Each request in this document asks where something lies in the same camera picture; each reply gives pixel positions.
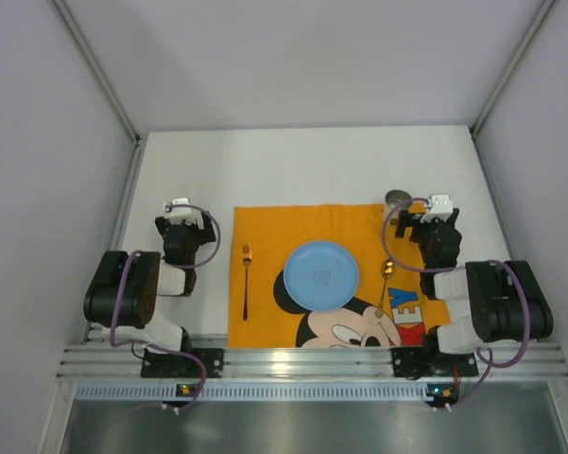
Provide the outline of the gold ornate spoon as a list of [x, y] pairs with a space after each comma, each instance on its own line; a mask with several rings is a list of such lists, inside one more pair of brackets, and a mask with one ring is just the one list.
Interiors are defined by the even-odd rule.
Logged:
[[396, 271], [396, 265], [395, 263], [390, 260], [387, 259], [381, 268], [381, 275], [383, 278], [383, 286], [382, 286], [382, 290], [381, 290], [381, 294], [379, 297], [379, 301], [376, 307], [376, 317], [378, 319], [381, 319], [384, 316], [384, 305], [385, 305], [385, 299], [386, 299], [386, 294], [387, 294], [387, 286], [388, 286], [388, 282], [391, 279], [391, 277], [394, 275]]

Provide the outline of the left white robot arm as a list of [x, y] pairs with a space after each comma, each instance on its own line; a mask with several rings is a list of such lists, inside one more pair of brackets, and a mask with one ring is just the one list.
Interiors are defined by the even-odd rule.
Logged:
[[83, 313], [107, 331], [113, 348], [138, 344], [160, 355], [189, 356], [189, 334], [158, 311], [157, 300], [191, 296], [200, 267], [197, 252], [210, 243], [219, 246], [220, 229], [206, 212], [195, 221], [157, 217], [155, 225], [163, 250], [105, 252], [84, 296]]

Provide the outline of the blue plastic plate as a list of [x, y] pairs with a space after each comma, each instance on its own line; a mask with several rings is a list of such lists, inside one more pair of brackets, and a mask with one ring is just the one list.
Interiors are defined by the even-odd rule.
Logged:
[[332, 241], [311, 241], [287, 258], [283, 270], [289, 297], [309, 312], [342, 308], [358, 290], [359, 268], [352, 254]]

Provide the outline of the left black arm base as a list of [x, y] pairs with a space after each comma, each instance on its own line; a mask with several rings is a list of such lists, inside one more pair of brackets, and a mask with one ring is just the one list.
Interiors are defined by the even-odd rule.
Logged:
[[[222, 376], [223, 349], [195, 348], [192, 355], [205, 366], [207, 378]], [[190, 358], [145, 350], [140, 373], [142, 378], [200, 378], [200, 374], [199, 365]]]

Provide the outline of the rose gold fork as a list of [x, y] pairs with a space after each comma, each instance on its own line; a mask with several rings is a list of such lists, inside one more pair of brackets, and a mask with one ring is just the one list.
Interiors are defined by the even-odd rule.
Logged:
[[249, 318], [249, 277], [250, 265], [252, 263], [252, 251], [250, 244], [244, 244], [242, 247], [243, 265], [245, 267], [245, 283], [244, 283], [244, 304], [243, 304], [243, 321]]

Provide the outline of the metal cup with paper sleeve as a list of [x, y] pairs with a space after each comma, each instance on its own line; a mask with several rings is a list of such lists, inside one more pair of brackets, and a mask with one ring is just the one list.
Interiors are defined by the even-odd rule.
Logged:
[[386, 226], [397, 226], [399, 215], [411, 204], [411, 195], [401, 189], [389, 190], [384, 196], [382, 219]]

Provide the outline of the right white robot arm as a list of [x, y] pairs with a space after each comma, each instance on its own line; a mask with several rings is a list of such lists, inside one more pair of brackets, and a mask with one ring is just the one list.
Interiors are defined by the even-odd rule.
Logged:
[[518, 341], [519, 351], [502, 363], [516, 364], [530, 341], [549, 338], [554, 329], [552, 310], [530, 265], [524, 260], [468, 261], [459, 265], [462, 234], [456, 228], [457, 208], [412, 213], [398, 206], [387, 214], [397, 238], [409, 231], [420, 251], [422, 266], [398, 266], [420, 275], [422, 294], [429, 300], [466, 303], [470, 312], [459, 320], [433, 327], [422, 337], [422, 350], [431, 360], [459, 358], [498, 341]]

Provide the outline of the orange Mickey Mouse cloth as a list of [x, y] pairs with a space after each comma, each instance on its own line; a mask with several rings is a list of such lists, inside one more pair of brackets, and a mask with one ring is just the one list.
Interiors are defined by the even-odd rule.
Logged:
[[[230, 265], [228, 337], [232, 348], [360, 348], [418, 346], [423, 335], [450, 322], [447, 305], [421, 292], [417, 273], [396, 268], [388, 282], [384, 316], [376, 317], [386, 250], [420, 267], [418, 246], [385, 228], [383, 208], [369, 205], [238, 207], [234, 211]], [[326, 240], [349, 251], [360, 281], [342, 308], [309, 312], [292, 301], [283, 270], [301, 245]], [[249, 318], [243, 321], [245, 267], [250, 244]]]

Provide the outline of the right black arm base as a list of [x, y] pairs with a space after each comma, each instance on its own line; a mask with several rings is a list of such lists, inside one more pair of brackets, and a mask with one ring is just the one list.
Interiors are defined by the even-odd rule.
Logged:
[[427, 352], [422, 347], [403, 346], [390, 350], [393, 374], [409, 380], [423, 377], [478, 376], [473, 354], [448, 355], [439, 351]]

